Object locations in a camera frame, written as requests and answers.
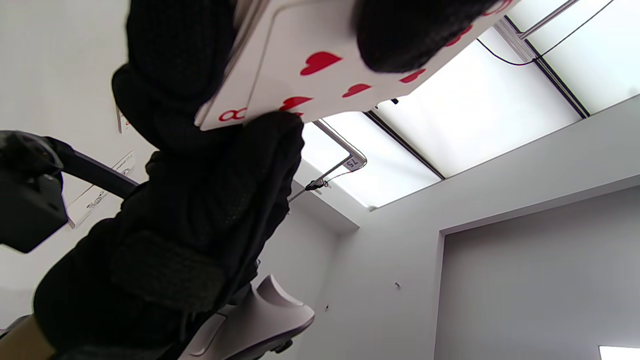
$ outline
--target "gloved hand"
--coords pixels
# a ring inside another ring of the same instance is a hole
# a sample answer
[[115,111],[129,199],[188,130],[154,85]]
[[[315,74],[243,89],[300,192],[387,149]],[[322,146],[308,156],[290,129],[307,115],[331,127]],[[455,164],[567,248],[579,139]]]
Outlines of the gloved hand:
[[35,318],[57,359],[155,360],[188,340],[195,316],[251,279],[286,216],[302,127],[297,115],[268,113],[222,131],[207,156],[155,153],[149,181],[36,290]]

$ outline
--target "frosted glass panel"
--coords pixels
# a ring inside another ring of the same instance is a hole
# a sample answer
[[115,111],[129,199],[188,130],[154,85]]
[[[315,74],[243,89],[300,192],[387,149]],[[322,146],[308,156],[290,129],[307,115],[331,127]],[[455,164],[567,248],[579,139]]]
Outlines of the frosted glass panel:
[[524,32],[565,2],[566,0],[522,0],[507,13],[507,16]]
[[630,347],[600,347],[602,360],[638,360],[640,348]]
[[322,173],[329,171],[349,155],[347,150],[344,150],[337,142],[311,123],[305,125],[302,130],[302,138],[305,140],[302,158]]
[[[494,29],[482,40],[520,61]],[[398,100],[376,111],[445,177],[579,119],[535,65],[505,64],[477,42]]]
[[[377,208],[440,180],[363,113],[341,113],[326,117],[324,121],[367,157],[367,165],[364,168],[332,181],[363,205]],[[307,124],[305,130],[308,127],[315,126]],[[312,156],[314,159],[325,154],[324,150],[314,154],[306,152],[306,156]],[[336,163],[337,161],[320,170],[327,171]],[[340,167],[332,176],[346,171],[344,167]]]
[[[580,0],[529,40],[546,51],[608,0]],[[615,0],[545,56],[583,105],[595,113],[640,94],[640,1]]]

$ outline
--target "black cable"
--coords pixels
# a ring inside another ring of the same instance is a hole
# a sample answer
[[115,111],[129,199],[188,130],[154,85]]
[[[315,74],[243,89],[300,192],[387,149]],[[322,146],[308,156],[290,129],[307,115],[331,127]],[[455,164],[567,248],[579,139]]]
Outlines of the black cable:
[[329,181],[334,180],[336,177],[340,177],[340,176],[343,176],[343,175],[346,175],[346,174],[350,174],[350,173],[352,173],[352,172],[356,172],[356,171],[360,170],[361,168],[364,168],[366,164],[367,164],[367,158],[365,158],[365,161],[364,161],[364,164],[362,165],[362,167],[359,167],[359,168],[357,168],[357,169],[355,169],[355,170],[350,170],[350,171],[347,171],[347,172],[343,172],[343,173],[342,173],[342,174],[340,174],[340,175],[336,175],[336,176],[332,177],[331,179],[329,179],[329,180],[325,181],[325,182],[324,182],[324,185],[325,185],[325,186],[328,186],[328,185],[329,185]]
[[484,44],[484,42],[482,42],[482,40],[480,40],[480,38],[477,38],[476,40],[482,45],[484,46],[484,48],[491,53],[491,55],[495,56],[496,58],[506,62],[507,64],[510,65],[514,65],[514,66],[524,66],[524,65],[528,65],[530,63],[534,63],[540,59],[542,59],[542,57],[544,57],[544,55],[548,54],[551,52],[551,50],[555,49],[556,47],[558,47],[558,45],[562,44],[566,39],[568,39],[571,35],[573,35],[576,31],[578,31],[579,29],[581,29],[583,26],[585,26],[589,21],[593,20],[594,17],[596,17],[599,13],[602,12],[602,10],[606,9],[607,6],[611,5],[611,3],[613,3],[614,0],[610,0],[607,4],[605,4],[605,6],[603,6],[600,10],[598,10],[595,14],[593,14],[593,16],[591,16],[590,18],[587,19],[587,21],[583,22],[582,25],[578,26],[577,28],[575,28],[575,30],[573,30],[569,35],[565,36],[562,40],[560,40],[556,45],[554,45],[553,47],[551,47],[551,49],[545,51],[543,54],[541,54],[540,56],[537,56],[535,58],[533,58],[531,61],[527,61],[525,63],[512,63],[511,61],[505,60],[504,58],[501,58],[500,56],[496,55],[493,51],[491,51],[491,49],[489,49],[487,47],[487,45]]
[[[333,126],[331,126],[327,121],[325,121],[324,123],[325,123],[325,124],[326,124],[330,129],[331,129],[331,130],[333,130],[333,132],[334,132],[334,133],[337,133],[338,135],[340,134],[340,133],[338,133],[338,132],[333,128]],[[352,148],[354,148],[354,149],[356,149],[356,150],[360,151],[360,149],[358,149],[357,147],[353,146],[353,144],[352,144],[352,143],[348,142],[348,141],[347,141],[347,139],[345,139],[344,137],[342,137],[342,139],[344,140],[344,142],[348,143],[348,144],[349,144],[349,146],[351,146]],[[355,169],[355,170],[347,171],[347,172],[342,173],[342,174],[340,174],[340,175],[336,175],[336,176],[332,177],[331,179],[329,179],[329,180],[327,180],[327,181],[323,181],[324,185],[325,185],[325,186],[328,186],[328,185],[329,185],[329,181],[331,181],[331,180],[335,179],[336,177],[340,177],[340,176],[343,176],[343,175],[346,175],[346,174],[350,174],[350,173],[352,173],[352,172],[356,172],[356,171],[360,170],[361,168],[364,168],[364,167],[366,166],[366,164],[367,164],[367,156],[365,156],[365,154],[364,154],[362,151],[360,151],[360,154],[362,154],[362,157],[364,158],[364,164],[362,164],[362,167],[359,167],[359,168],[357,168],[357,169]]]

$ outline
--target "wall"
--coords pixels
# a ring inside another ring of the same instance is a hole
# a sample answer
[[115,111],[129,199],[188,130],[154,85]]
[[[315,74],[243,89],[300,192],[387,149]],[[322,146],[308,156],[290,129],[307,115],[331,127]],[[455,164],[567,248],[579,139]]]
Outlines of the wall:
[[[338,236],[335,233],[318,224],[293,202],[291,214],[260,254],[259,276],[253,283],[259,284],[265,276],[273,274],[287,293],[311,306],[316,314],[322,313],[324,306],[317,302],[317,298],[337,245]],[[294,345],[282,354],[270,353],[264,359],[296,359],[305,335],[296,338]]]
[[435,359],[640,347],[640,188],[449,235]]
[[432,359],[442,235],[639,185],[639,114],[635,97],[373,211],[344,238],[299,359]]
[[[93,223],[112,216],[120,199],[110,196],[104,202],[80,227],[71,230],[65,226],[30,254],[19,254],[0,246],[0,329],[18,316],[31,312],[33,289],[42,276]],[[273,274],[286,292],[313,307],[316,312],[321,312],[324,306],[317,304],[316,299],[337,244],[337,235],[332,230],[318,224],[294,203],[291,214],[269,239],[260,255],[262,263],[254,284]],[[269,354],[265,359],[293,360],[301,341],[302,336],[283,354]]]
[[[114,165],[130,150],[144,181],[153,148],[135,131],[118,133],[111,74],[126,61],[128,1],[0,1],[0,128],[55,136]],[[89,184],[65,177],[67,204]],[[27,313],[33,288],[120,200],[109,196],[81,227],[60,229],[29,255],[0,247],[0,327]]]

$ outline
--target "white paper sign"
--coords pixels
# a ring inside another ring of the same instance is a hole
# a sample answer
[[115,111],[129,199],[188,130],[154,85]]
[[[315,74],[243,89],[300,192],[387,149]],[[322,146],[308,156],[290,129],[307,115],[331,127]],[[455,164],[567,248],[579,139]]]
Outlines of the white paper sign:
[[[124,158],[122,158],[116,165],[112,167],[113,170],[129,176],[131,170],[136,165],[136,157],[133,150],[129,151]],[[82,195],[80,195],[74,202],[67,206],[67,216],[69,226],[72,229],[80,226],[82,222],[91,214],[93,209],[98,206],[107,195],[110,193],[95,185],[87,189]]]

